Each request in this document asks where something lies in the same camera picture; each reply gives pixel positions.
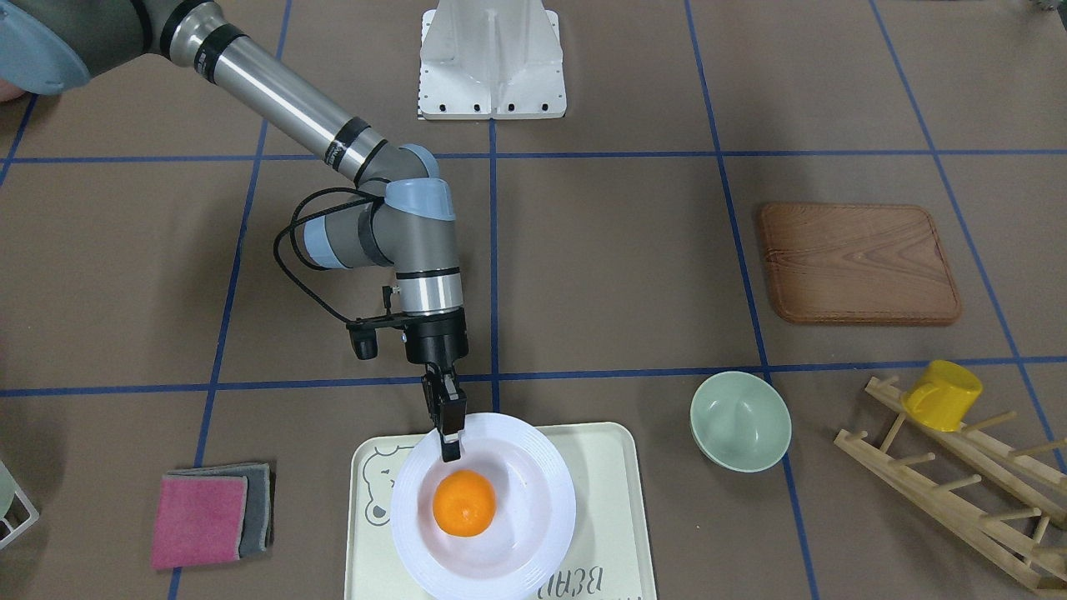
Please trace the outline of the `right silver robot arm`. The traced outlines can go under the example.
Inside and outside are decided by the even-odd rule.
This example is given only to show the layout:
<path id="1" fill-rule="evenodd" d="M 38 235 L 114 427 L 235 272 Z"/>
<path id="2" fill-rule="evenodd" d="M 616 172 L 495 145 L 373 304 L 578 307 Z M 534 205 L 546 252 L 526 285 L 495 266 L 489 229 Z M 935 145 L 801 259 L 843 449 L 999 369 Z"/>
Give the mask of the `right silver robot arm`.
<path id="1" fill-rule="evenodd" d="M 214 1 L 3 3 L 3 80 L 20 90 L 58 95 L 148 54 L 197 72 L 353 183 L 350 202 L 294 215 L 278 239 L 315 270 L 395 271 L 384 315 L 344 326 L 362 360 L 377 357 L 378 330 L 403 332 L 408 361 L 424 367 L 442 459 L 459 459 L 468 406 L 456 364 L 468 354 L 468 327 L 453 201 L 437 158 L 386 141 L 230 23 Z"/>

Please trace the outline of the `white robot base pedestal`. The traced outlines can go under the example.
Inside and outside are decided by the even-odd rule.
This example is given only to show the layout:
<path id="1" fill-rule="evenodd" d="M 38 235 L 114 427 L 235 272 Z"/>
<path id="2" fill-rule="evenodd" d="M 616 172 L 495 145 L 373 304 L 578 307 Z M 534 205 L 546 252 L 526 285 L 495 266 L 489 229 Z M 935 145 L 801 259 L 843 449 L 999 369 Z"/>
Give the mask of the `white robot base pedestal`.
<path id="1" fill-rule="evenodd" d="M 420 119 L 563 119 L 558 14 L 541 1 L 441 1 L 423 12 Z"/>

